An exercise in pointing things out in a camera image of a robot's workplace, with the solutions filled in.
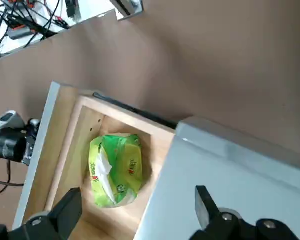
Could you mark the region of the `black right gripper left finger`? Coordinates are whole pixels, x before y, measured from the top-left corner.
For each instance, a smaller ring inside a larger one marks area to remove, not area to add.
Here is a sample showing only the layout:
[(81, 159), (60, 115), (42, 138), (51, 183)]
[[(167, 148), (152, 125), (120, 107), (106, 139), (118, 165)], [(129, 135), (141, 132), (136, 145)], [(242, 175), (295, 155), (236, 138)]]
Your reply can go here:
[(20, 227), (8, 231), (0, 224), (0, 240), (67, 240), (82, 212), (81, 189), (71, 188), (50, 211), (38, 213)]

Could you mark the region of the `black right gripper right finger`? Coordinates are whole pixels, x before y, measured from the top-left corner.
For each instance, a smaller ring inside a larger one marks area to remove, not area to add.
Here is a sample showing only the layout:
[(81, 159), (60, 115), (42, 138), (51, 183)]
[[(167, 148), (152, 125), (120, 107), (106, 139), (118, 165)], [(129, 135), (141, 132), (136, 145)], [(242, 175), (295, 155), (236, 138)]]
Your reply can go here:
[(221, 211), (208, 189), (195, 187), (195, 211), (201, 229), (191, 240), (297, 240), (298, 237), (283, 222), (261, 218), (255, 225), (247, 223), (231, 211)]

